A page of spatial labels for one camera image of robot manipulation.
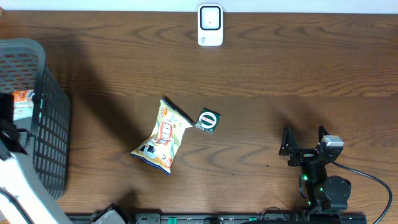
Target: white wall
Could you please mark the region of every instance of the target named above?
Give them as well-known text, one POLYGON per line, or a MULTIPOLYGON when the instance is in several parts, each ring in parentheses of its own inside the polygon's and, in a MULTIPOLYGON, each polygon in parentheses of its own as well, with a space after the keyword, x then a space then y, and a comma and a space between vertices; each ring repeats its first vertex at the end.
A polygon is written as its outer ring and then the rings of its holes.
POLYGON ((201 3, 226 12, 332 12, 397 14, 398 0, 0 0, 5 10, 195 12, 201 3))

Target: snack bag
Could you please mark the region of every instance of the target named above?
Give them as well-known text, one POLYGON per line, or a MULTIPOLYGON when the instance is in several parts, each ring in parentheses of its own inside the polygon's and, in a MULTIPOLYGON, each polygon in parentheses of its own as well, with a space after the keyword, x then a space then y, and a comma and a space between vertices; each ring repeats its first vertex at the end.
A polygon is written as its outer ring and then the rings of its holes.
POLYGON ((155 128, 131 156, 144 160, 170 175, 175 154, 181 146, 185 128, 191 128, 189 120, 173 109, 165 100, 160 101, 155 128))
POLYGON ((33 90, 14 91, 14 121, 30 118, 33 115, 33 90))

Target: wood grain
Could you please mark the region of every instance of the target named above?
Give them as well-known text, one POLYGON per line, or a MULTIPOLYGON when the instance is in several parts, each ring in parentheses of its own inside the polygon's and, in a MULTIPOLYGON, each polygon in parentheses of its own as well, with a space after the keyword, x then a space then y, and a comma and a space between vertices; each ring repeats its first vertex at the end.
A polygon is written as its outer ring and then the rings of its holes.
MULTIPOLYGON (((339 135, 338 162, 398 191, 398 16, 225 14, 224 43, 197 44, 194 13, 17 12, 0 38, 38 40, 73 102, 67 213, 111 202, 131 212, 262 212, 305 206, 300 169, 278 156, 291 125, 301 146, 317 128, 339 135), (129 153, 154 127, 162 96, 193 119, 222 115, 214 135, 186 131, 167 177, 129 153)), ((351 181, 349 212, 372 223, 387 202, 378 183, 351 181)), ((397 201, 383 223, 398 222, 397 201)))

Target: white plug-in device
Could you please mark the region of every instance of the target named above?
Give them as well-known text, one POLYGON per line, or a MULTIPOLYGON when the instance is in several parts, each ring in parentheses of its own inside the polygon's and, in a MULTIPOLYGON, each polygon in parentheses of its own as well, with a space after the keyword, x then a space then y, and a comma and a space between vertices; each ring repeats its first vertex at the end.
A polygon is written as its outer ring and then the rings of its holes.
POLYGON ((198 8, 198 43, 220 46, 224 37, 223 8, 219 4, 202 4, 198 8))

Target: gray basket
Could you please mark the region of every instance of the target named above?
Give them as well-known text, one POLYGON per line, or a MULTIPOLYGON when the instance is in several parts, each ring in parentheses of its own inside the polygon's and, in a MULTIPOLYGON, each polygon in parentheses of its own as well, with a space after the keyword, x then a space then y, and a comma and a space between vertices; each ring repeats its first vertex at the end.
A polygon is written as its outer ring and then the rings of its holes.
POLYGON ((39 179, 54 199, 67 176, 70 101, 45 66, 43 47, 30 39, 0 40, 0 92, 34 90, 31 119, 16 121, 33 137, 26 147, 39 179))

